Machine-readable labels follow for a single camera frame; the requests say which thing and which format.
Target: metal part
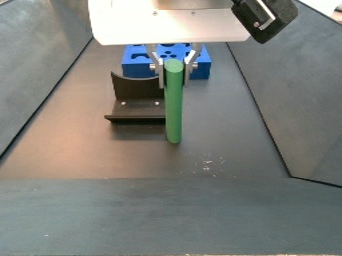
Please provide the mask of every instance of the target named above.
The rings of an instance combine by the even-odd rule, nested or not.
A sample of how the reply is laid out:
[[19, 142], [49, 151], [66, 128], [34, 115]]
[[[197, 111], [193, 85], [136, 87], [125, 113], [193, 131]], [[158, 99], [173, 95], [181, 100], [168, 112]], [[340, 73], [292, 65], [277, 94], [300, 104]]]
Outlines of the metal part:
[[165, 61], [160, 58], [157, 53], [157, 44], [146, 45], [148, 55], [153, 60], [153, 64], [150, 65], [150, 69], [156, 71], [156, 74], [160, 75], [160, 88], [165, 88]]
[[274, 16], [272, 10], [269, 9], [269, 7], [266, 6], [266, 4], [264, 3], [264, 1], [257, 0], [257, 2], [260, 3], [262, 9], [265, 10], [265, 12], [268, 13], [268, 15], [270, 17], [270, 19], [261, 26], [258, 26], [258, 28], [261, 30], [265, 30], [272, 25], [272, 23], [276, 21], [276, 16]]
[[200, 10], [232, 8], [230, 0], [154, 0], [153, 5], [160, 10]]
[[193, 73], [193, 70], [198, 68], [198, 63], [196, 63], [196, 60], [202, 52], [204, 43], [193, 43], [192, 46], [193, 46], [193, 49], [185, 58], [185, 65], [186, 65], [185, 86], [186, 87], [189, 85], [190, 74]]

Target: green peg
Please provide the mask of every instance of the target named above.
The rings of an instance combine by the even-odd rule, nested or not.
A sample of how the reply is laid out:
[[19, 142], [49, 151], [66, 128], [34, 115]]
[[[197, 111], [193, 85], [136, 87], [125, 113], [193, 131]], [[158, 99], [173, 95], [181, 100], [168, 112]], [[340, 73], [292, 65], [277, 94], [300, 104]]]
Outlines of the green peg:
[[178, 59], [165, 62], [166, 69], [166, 135], [172, 143], [182, 140], [185, 64]]

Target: black bracket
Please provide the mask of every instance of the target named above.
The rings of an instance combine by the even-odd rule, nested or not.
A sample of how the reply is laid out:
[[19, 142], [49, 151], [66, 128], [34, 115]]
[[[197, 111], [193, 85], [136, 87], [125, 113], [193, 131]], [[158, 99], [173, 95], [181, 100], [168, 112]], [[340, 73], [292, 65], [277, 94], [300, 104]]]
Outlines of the black bracket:
[[105, 118], [111, 122], [165, 123], [165, 90], [160, 88], [160, 77], [126, 78], [111, 72], [115, 91], [113, 114]]

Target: black work surface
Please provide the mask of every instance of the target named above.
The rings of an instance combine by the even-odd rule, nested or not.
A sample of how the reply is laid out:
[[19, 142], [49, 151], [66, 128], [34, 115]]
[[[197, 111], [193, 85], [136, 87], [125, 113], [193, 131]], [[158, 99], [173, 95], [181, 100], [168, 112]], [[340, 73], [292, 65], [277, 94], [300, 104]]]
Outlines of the black work surface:
[[341, 189], [288, 177], [228, 47], [208, 48], [176, 146], [103, 118], [122, 48], [91, 43], [2, 159], [0, 253], [342, 251]]
[[340, 254], [341, 189], [294, 179], [0, 181], [0, 252]]
[[230, 48], [292, 175], [342, 185], [342, 26], [297, 5], [269, 43]]
[[113, 125], [122, 47], [91, 43], [0, 162], [0, 178], [288, 177], [228, 46], [185, 90], [184, 141], [165, 126]]

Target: blue object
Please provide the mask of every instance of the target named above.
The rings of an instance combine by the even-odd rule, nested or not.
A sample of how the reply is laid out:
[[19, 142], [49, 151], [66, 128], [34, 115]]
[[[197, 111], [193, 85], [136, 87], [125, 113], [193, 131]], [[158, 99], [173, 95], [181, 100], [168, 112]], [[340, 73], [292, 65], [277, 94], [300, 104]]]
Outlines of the blue object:
[[[172, 58], [184, 61], [190, 51], [190, 44], [160, 44], [157, 49], [158, 55], [165, 59], [165, 61]], [[205, 45], [201, 55], [197, 58], [197, 62], [198, 69], [194, 69], [194, 72], [190, 75], [190, 79], [209, 79], [212, 58]], [[122, 61], [123, 76], [130, 78], [149, 78], [156, 76], [156, 72], [150, 70], [152, 63], [153, 60], [148, 55], [145, 45], [126, 46]]]

